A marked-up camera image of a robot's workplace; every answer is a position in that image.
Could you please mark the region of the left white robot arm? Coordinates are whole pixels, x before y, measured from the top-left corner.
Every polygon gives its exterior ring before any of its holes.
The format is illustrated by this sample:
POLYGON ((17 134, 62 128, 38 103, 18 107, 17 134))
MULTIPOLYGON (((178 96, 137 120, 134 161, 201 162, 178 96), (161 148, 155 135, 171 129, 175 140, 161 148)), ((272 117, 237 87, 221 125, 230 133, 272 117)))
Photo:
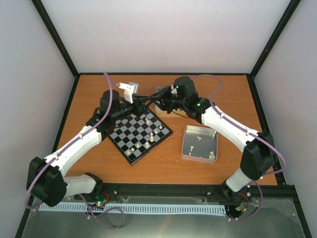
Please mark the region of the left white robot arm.
POLYGON ((95 108, 92 117, 80 132, 57 151, 41 159, 34 158, 29 164, 27 196, 38 198, 50 207, 63 198, 87 194, 99 199, 103 194, 102 180, 92 173, 67 177, 70 168, 90 149, 105 140, 119 119, 129 115, 141 115, 154 100, 153 97, 132 96, 132 101, 120 97, 115 90, 107 90, 95 108))

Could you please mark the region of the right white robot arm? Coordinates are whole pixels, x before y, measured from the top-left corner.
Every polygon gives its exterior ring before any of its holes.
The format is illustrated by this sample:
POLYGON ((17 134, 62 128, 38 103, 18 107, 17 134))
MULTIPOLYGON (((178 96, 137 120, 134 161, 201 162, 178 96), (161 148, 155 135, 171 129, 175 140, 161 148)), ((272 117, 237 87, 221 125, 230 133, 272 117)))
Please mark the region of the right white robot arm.
POLYGON ((232 200, 244 187, 269 175, 269 169, 278 160, 282 161, 282 167, 276 173, 285 169, 285 159, 274 146, 270 132, 251 129, 224 113, 211 97, 200 97, 191 77, 177 78, 150 98, 168 113, 176 109, 185 111, 189 118, 214 129, 242 152, 239 168, 221 186, 224 199, 232 200))

